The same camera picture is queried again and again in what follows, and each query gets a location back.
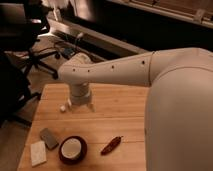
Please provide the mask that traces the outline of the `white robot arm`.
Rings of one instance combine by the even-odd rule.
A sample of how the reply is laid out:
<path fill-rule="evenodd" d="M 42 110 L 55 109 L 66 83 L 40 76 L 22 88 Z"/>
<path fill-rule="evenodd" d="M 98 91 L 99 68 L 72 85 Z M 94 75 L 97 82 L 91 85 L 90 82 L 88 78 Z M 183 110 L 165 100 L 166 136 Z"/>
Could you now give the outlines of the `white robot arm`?
<path fill-rule="evenodd" d="M 147 171 L 213 171 L 213 52 L 180 48 L 100 63 L 78 53 L 58 73 L 76 105 L 91 101 L 91 83 L 147 87 Z"/>

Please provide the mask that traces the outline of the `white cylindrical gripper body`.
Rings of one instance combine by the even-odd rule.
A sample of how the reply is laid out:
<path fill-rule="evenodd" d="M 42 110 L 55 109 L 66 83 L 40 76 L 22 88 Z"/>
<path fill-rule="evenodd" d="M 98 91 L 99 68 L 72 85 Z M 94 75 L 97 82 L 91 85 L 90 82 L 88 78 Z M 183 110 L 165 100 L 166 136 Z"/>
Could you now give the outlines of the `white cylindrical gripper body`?
<path fill-rule="evenodd" d="M 92 92 L 88 83 L 70 85 L 70 100 L 74 105 L 86 105 L 92 100 Z"/>

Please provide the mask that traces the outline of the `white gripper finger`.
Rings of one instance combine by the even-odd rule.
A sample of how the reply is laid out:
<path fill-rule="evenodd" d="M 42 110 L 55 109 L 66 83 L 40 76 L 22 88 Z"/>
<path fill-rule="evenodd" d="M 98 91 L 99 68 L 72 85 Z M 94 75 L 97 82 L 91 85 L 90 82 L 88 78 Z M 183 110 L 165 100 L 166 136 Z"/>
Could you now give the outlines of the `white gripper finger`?
<path fill-rule="evenodd" d="M 67 100 L 67 104 L 68 104 L 69 109 L 71 109 L 72 108 L 72 102 L 71 102 L 70 99 Z"/>
<path fill-rule="evenodd" d="M 87 106 L 92 112 L 95 112 L 95 108 L 94 108 L 94 105 L 92 103 L 88 103 Z"/>

